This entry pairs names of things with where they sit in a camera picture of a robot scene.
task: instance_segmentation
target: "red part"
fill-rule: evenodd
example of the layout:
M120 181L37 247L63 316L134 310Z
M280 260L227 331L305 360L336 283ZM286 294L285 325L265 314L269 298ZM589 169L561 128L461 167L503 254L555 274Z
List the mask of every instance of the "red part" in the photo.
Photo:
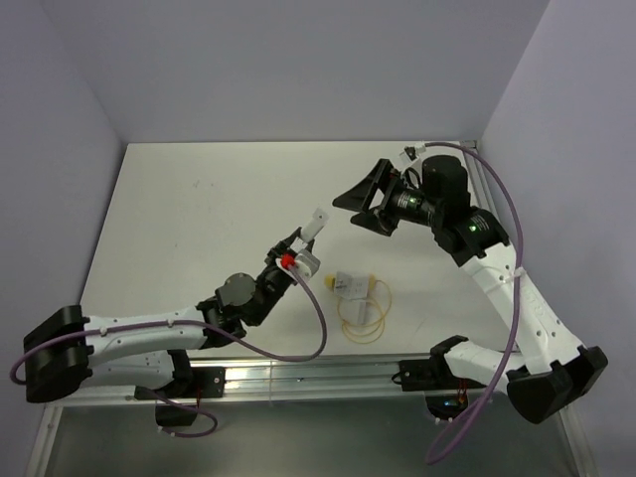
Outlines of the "red part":
M288 270L290 267L296 264L296 260L289 253L286 253L280 259L280 266L282 266L285 270Z

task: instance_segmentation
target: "glass panel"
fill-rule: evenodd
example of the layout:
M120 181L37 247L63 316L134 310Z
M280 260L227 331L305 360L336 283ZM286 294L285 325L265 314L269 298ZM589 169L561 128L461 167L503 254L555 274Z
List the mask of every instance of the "glass panel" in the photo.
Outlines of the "glass panel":
M48 476L570 476L558 417L524 421L504 397L461 448L427 467L439 431L422 396L218 403L221 423L199 439L159 434L151 406L65 409ZM198 417L192 430L208 425Z

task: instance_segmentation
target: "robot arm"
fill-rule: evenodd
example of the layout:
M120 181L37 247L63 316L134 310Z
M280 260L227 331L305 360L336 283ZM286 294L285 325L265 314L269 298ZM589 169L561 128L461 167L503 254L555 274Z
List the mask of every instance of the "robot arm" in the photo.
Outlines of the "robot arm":
M418 160L409 149L406 154ZM421 179L416 174L417 186L409 174L401 174L391 161L381 159L360 184L335 199L333 206L356 212L352 224L387 237L400 220L430 227L437 244L475 280L509 329L513 280L520 277L516 341L521 353L511 357L496 389L509 396L524 418L541 422L587 393L607 366L607 358L600 348L585 348L557 318L523 269L515 269L515 249L497 219L470 205L468 174L459 160L445 155L424 160ZM383 200L371 207L377 192L384 194ZM502 360L502 353L459 336L433 347L430 355L419 377L427 389L436 385L443 389L443 384L453 379L485 386Z
M84 316L78 305L67 306L24 339L25 353L52 339L69 337L25 362L27 401L48 402L80 387L134 385L178 397L193 379L185 350L219 348L241 339L242 324L258 326L295 279L285 260L293 260L305 280L320 266L313 254L315 237L327 222L318 209L312 221L281 240L267 254L256 279L236 273L197 305L158 315L126 318ZM180 322L188 321L188 326ZM220 334L205 328L212 325ZM120 328L125 333L110 333Z

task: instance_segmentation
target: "white wall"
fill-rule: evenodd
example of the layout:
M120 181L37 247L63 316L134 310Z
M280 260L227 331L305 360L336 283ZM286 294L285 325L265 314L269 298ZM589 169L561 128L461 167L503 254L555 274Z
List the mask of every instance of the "white wall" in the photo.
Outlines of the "white wall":
M36 0L0 2L0 445L22 475L42 409L8 370L22 338L78 302L121 143Z
M551 2L483 137L520 209L527 269L609 358L577 408L611 477L636 468L634 22L633 0Z
M42 0L129 142L480 137L548 0Z

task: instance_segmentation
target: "white table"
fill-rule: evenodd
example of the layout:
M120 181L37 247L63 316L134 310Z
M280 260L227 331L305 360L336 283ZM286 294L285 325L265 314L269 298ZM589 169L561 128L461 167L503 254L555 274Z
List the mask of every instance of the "white table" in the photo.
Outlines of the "white table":
M429 230L402 222L384 238L350 225L351 213L331 207L379 158L397 164L406 144L128 146L82 296L84 313L123 317L198 303L235 272L256 276L269 248L320 206L331 219L316 240L322 266L310 284L328 320L326 355L425 353L455 334L503 348L507 330L494 308ZM464 161L452 149L428 153ZM336 301L323 285L325 274L339 269L372 272L391 286L394 306L376 343L343 336ZM278 354L308 354L319 343L314 314L294 287L260 327L247 328L246 339ZM201 353L252 356L239 345Z

